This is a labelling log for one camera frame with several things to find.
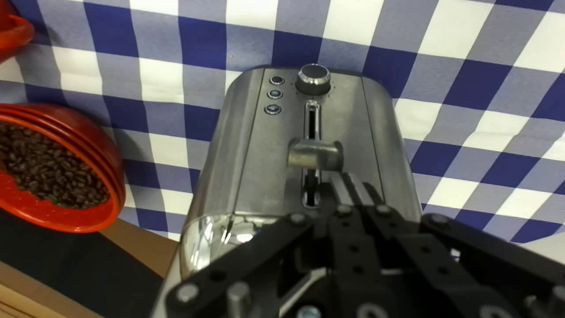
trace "toaster knob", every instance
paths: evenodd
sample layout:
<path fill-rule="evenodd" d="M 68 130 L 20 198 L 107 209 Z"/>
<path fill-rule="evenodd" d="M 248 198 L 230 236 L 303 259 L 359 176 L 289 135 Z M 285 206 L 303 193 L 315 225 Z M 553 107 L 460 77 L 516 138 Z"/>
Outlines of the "toaster knob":
<path fill-rule="evenodd" d="M 331 71 L 320 64 L 308 64 L 299 71 L 297 91 L 306 96 L 324 96 L 331 91 Z"/>

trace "blue and white checkered cloth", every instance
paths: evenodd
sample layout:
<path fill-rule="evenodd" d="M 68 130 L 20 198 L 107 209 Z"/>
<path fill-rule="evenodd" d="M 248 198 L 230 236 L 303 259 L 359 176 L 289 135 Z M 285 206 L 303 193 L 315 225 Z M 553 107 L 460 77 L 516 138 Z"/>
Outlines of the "blue and white checkered cloth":
<path fill-rule="evenodd" d="M 15 0 L 38 29 L 0 103 L 57 103 L 126 158 L 123 220 L 179 239 L 227 87 L 322 62 L 395 98 L 426 213 L 564 232 L 565 0 Z"/>

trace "checkered tablecloth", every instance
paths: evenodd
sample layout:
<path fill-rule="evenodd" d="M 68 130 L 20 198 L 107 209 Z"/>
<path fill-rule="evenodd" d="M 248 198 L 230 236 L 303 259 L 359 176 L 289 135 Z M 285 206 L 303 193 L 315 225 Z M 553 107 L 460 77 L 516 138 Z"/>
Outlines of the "checkered tablecloth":
<path fill-rule="evenodd" d="M 426 213 L 513 243 L 565 223 L 565 0 L 15 0 L 0 103 L 57 103 L 126 158 L 123 220 L 179 239 L 229 85 L 322 62 L 395 98 Z"/>

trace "red bowl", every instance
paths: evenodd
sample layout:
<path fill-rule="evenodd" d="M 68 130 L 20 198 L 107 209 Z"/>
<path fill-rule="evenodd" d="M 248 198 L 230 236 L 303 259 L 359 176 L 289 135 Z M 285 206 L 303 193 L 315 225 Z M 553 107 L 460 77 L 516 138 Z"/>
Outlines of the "red bowl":
<path fill-rule="evenodd" d="M 40 114 L 36 114 L 36 117 L 29 112 L 18 114 L 18 110 L 24 108 L 34 108 L 41 114 L 41 110 L 54 110 L 59 107 L 0 107 L 0 121 L 36 131 L 71 151 L 77 158 L 89 165 L 93 172 L 103 181 L 110 198 L 107 204 L 93 209 L 63 209 L 50 202 L 40 200 L 27 191 L 20 191 L 15 179 L 6 172 L 0 172 L 0 207 L 26 221 L 59 232 L 93 234 L 109 229 L 119 218 L 126 202 L 123 165 L 112 165 L 117 161 L 121 163 L 121 154 L 117 147 L 87 117 L 70 108 L 59 108 L 59 114 L 70 115 L 64 117 L 68 121 L 75 119 L 84 124 L 89 123 L 86 126 L 98 128 L 98 133 L 89 135 L 89 130 L 70 130 L 78 124 L 70 124 L 68 128 L 64 128 L 59 126 L 56 121 L 47 121 L 47 117 L 41 117 Z M 100 149 L 107 149 L 110 153 L 101 156 L 93 145 L 100 145 Z"/>
<path fill-rule="evenodd" d="M 0 0 L 0 62 L 17 55 L 34 36 L 34 25 L 17 17 L 8 0 Z"/>

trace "coffee beans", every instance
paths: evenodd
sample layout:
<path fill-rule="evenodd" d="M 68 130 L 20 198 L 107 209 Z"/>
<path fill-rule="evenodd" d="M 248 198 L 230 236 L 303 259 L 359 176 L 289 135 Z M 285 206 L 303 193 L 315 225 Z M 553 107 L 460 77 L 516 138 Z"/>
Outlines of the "coffee beans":
<path fill-rule="evenodd" d="M 59 144 L 13 124 L 0 123 L 0 170 L 20 190 L 59 207 L 89 209 L 109 200 L 94 172 Z"/>

